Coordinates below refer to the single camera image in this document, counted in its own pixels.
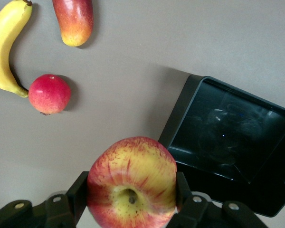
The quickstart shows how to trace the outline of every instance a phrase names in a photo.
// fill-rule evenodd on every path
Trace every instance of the yellow banana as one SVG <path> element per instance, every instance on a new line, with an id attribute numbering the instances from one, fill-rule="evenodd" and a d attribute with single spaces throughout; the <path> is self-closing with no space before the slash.
<path id="1" fill-rule="evenodd" d="M 28 97 L 28 91 L 21 88 L 10 71 L 10 49 L 28 22 L 32 13 L 30 0 L 12 0 L 0 11 L 0 89 L 21 97 Z"/>

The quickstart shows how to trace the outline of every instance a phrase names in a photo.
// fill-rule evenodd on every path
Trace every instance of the black container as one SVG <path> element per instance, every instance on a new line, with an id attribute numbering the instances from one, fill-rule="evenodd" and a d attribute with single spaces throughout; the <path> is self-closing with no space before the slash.
<path id="1" fill-rule="evenodd" d="M 273 217 L 285 205 L 285 108 L 190 75 L 159 138 L 192 191 Z"/>

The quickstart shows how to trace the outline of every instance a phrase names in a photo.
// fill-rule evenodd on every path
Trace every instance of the pomegranate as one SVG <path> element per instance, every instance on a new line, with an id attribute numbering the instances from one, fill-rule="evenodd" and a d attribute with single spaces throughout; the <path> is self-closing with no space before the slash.
<path id="1" fill-rule="evenodd" d="M 71 97 L 68 84 L 57 75 L 41 75 L 28 90 L 30 103 L 44 115 L 60 113 Z"/>

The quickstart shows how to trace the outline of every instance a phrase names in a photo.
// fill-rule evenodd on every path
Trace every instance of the apple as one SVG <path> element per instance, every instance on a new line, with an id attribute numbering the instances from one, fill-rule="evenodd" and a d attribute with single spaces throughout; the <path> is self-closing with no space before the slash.
<path id="1" fill-rule="evenodd" d="M 102 228 L 160 228 L 176 207 L 176 163 L 148 137 L 122 139 L 93 164 L 87 206 Z"/>
<path id="2" fill-rule="evenodd" d="M 63 42 L 72 47 L 84 44 L 92 34 L 91 0 L 52 0 Z"/>
<path id="3" fill-rule="evenodd" d="M 44 115 L 60 113 L 68 104 L 71 88 L 57 75 L 37 77 L 28 90 L 28 100 Z"/>

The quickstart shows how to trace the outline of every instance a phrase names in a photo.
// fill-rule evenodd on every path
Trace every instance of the toy fruit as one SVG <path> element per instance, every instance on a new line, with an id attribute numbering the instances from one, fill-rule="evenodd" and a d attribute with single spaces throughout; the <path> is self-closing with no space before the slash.
<path id="1" fill-rule="evenodd" d="M 174 214 L 175 185 L 175 160 L 160 143 L 126 138 L 93 164 L 87 206 L 103 228 L 160 228 Z"/>
<path id="2" fill-rule="evenodd" d="M 84 44 L 93 30 L 92 1 L 53 0 L 53 6 L 63 42 L 72 47 Z"/>
<path id="3" fill-rule="evenodd" d="M 68 104 L 71 89 L 60 77 L 52 74 L 38 77 L 28 90 L 30 103 L 42 114 L 60 113 Z"/>
<path id="4" fill-rule="evenodd" d="M 10 49 L 32 13 L 33 3 L 29 0 L 12 0 L 0 11 L 0 89 L 28 97 L 10 71 Z"/>

